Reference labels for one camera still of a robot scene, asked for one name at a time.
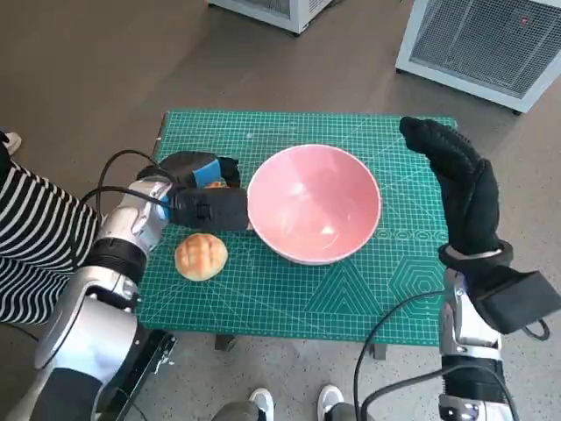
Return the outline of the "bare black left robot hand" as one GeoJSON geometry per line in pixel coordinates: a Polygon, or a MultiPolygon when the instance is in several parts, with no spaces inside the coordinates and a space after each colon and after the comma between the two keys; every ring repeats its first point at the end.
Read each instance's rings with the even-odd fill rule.
{"type": "Polygon", "coordinates": [[[189,152],[188,166],[197,188],[205,188],[220,180],[224,180],[231,187],[238,187],[240,184],[238,160],[220,157],[214,153],[189,152]]]}

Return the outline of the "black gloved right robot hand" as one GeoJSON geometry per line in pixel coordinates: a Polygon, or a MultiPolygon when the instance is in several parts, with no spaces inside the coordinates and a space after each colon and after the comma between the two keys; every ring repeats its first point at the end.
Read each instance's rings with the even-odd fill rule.
{"type": "Polygon", "coordinates": [[[491,162],[466,136],[435,120],[404,117],[399,130],[440,184],[448,245],[466,256],[497,251],[499,190],[491,162]]]}

